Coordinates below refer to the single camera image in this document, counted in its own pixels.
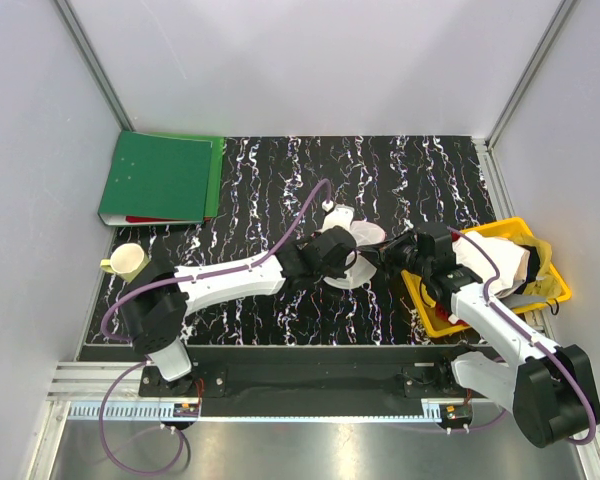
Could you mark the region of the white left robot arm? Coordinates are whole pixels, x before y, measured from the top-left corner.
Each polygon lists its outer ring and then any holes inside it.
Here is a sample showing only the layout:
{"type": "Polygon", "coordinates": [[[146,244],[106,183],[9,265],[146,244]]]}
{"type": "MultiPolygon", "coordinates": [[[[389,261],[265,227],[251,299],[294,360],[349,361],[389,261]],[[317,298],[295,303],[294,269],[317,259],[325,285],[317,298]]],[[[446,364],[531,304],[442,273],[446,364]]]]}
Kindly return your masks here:
{"type": "Polygon", "coordinates": [[[179,339],[186,316],[241,298],[305,290],[326,277],[345,279],[358,246],[353,228],[333,226],[240,261],[181,269],[151,261],[125,291],[118,313],[133,351],[158,369],[170,393],[183,396],[196,382],[179,339]]]}

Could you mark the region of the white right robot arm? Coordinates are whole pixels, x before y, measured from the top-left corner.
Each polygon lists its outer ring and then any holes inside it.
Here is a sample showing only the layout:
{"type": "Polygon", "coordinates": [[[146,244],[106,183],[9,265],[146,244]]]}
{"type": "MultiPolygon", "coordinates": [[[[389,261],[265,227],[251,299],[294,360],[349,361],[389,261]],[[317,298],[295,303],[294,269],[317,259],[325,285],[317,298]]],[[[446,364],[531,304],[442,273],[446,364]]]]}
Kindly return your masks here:
{"type": "Polygon", "coordinates": [[[565,440],[591,443],[600,424],[600,403],[587,353],[561,346],[521,321],[483,279],[456,259],[456,229],[428,222],[388,241],[359,247],[360,256],[389,274],[419,276],[429,295],[477,331],[500,355],[478,351],[458,355],[434,371],[434,384],[446,396],[473,390],[510,412],[525,438],[544,448],[565,440]]]}

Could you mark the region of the white pink mesh laundry bag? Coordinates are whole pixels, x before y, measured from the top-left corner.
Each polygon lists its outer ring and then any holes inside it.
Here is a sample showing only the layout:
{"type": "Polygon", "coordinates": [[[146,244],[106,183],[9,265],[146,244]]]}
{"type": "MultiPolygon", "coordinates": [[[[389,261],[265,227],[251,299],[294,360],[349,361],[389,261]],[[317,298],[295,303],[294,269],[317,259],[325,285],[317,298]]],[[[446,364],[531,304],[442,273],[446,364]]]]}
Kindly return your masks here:
{"type": "MultiPolygon", "coordinates": [[[[371,246],[383,242],[386,239],[386,232],[377,224],[364,220],[350,220],[347,224],[340,220],[323,220],[320,233],[324,233],[328,227],[342,226],[356,241],[356,246],[371,246]]],[[[335,288],[342,290],[352,290],[368,283],[376,274],[377,268],[358,251],[350,253],[345,262],[348,268],[336,277],[336,272],[328,268],[323,268],[320,272],[322,280],[335,288]]]]}

